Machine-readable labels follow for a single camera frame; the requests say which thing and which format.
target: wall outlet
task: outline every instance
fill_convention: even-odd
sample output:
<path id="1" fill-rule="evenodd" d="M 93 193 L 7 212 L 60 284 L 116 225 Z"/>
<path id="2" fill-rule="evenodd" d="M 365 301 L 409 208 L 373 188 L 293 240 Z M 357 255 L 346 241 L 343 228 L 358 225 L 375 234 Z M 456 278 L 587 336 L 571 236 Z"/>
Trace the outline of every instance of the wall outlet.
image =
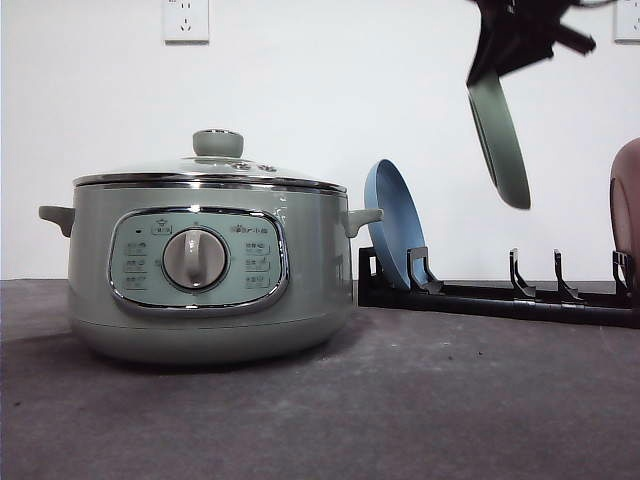
<path id="1" fill-rule="evenodd" d="M 167 44 L 209 43 L 209 0 L 163 0 Z"/>
<path id="2" fill-rule="evenodd" d="M 640 43 L 640 0 L 618 0 L 614 40 L 616 43 Z"/>

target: green plate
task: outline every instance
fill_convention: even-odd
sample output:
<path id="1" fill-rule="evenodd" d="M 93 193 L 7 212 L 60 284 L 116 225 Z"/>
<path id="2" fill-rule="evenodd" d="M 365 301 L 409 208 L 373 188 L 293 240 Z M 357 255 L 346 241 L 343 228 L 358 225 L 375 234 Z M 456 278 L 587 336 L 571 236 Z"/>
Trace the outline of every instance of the green plate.
<path id="1" fill-rule="evenodd" d="M 512 207 L 531 208 L 522 152 L 495 71 L 469 87 L 469 101 L 487 168 L 500 197 Z"/>

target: black dish rack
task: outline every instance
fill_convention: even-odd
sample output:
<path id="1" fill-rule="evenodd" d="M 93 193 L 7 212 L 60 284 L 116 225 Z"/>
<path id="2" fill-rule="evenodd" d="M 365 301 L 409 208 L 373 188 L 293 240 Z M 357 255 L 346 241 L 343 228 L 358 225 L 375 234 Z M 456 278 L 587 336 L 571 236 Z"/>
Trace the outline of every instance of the black dish rack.
<path id="1" fill-rule="evenodd" d="M 372 260 L 375 259 L 375 270 Z M 427 282 L 420 282 L 414 265 L 422 260 Z M 518 250 L 509 252 L 510 287 L 455 285 L 438 280 L 429 268 L 427 247 L 407 251 L 410 290 L 394 289 L 384 278 L 373 247 L 359 251 L 358 305 L 506 317 L 546 322 L 640 328 L 640 292 L 634 288 L 631 255 L 613 252 L 615 293 L 578 291 L 562 278 L 562 255 L 554 251 L 557 288 L 530 286 L 518 271 Z"/>

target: blue plate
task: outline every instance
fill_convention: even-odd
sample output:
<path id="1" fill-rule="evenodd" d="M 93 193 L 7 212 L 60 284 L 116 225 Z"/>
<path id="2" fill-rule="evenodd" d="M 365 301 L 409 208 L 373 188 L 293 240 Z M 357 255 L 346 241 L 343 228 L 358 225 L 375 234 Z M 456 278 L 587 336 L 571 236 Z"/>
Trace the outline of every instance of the blue plate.
<path id="1" fill-rule="evenodd" d="M 364 187 L 366 208 L 381 208 L 384 219 L 370 223 L 369 235 L 383 273 L 393 288 L 410 290 L 407 250 L 424 247 L 420 218 L 402 175 L 389 160 L 376 163 Z M 422 261 L 414 265 L 419 282 L 428 280 Z"/>

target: button label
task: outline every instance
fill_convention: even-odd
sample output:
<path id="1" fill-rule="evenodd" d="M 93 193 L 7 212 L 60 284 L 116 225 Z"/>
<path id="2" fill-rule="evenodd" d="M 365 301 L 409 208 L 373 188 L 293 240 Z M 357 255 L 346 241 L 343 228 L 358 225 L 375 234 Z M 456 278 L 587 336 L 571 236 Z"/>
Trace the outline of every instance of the button label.
<path id="1" fill-rule="evenodd" d="M 145 242 L 129 242 L 125 248 L 125 254 L 130 257 L 145 256 L 147 244 Z"/>
<path id="2" fill-rule="evenodd" d="M 245 288 L 251 290 L 254 288 L 267 288 L 269 287 L 268 275 L 255 275 L 246 278 Z"/>
<path id="3" fill-rule="evenodd" d="M 124 262 L 124 273 L 147 273 L 147 266 L 144 258 L 127 260 Z"/>
<path id="4" fill-rule="evenodd" d="M 164 218 L 161 218 L 160 220 L 156 220 L 151 227 L 152 235 L 171 235 L 172 232 L 173 232 L 173 225 L 171 225 Z"/>
<path id="5" fill-rule="evenodd" d="M 247 255 L 269 255 L 271 252 L 271 245 L 266 242 L 246 242 L 245 249 Z"/>
<path id="6" fill-rule="evenodd" d="M 267 257 L 247 258 L 245 260 L 246 272 L 267 272 L 271 268 L 271 262 Z"/>
<path id="7" fill-rule="evenodd" d="M 146 290 L 146 279 L 147 277 L 144 276 L 126 277 L 124 279 L 124 288 L 125 290 Z"/>
<path id="8" fill-rule="evenodd" d="M 247 227 L 240 223 L 231 226 L 229 230 L 231 231 L 231 233 L 259 233 L 261 235 L 266 235 L 269 233 L 269 230 L 265 227 Z"/>

